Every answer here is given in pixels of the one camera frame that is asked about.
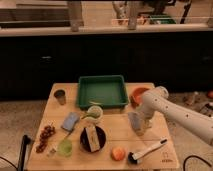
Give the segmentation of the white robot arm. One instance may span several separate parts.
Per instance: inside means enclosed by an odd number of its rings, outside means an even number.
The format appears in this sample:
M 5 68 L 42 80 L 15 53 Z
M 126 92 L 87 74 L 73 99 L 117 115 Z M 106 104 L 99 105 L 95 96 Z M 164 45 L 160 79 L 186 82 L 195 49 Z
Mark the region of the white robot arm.
M 169 92 L 163 86 L 149 89 L 141 95 L 142 103 L 136 108 L 136 111 L 147 120 L 150 120 L 155 112 L 160 112 L 205 143 L 213 146 L 213 119 L 172 103 L 168 97 Z

